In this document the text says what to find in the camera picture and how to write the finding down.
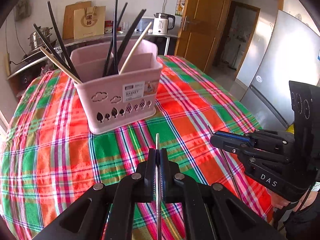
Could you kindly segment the person right hand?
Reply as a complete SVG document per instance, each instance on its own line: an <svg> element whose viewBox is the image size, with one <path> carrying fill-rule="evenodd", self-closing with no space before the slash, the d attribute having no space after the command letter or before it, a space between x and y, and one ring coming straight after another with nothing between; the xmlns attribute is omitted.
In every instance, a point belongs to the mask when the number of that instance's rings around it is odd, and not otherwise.
<svg viewBox="0 0 320 240"><path fill-rule="evenodd" d="M288 206L290 202L288 200L285 200L283 197L277 195L274 192L270 193L271 196L271 204L273 207L282 209L285 206Z"/></svg>

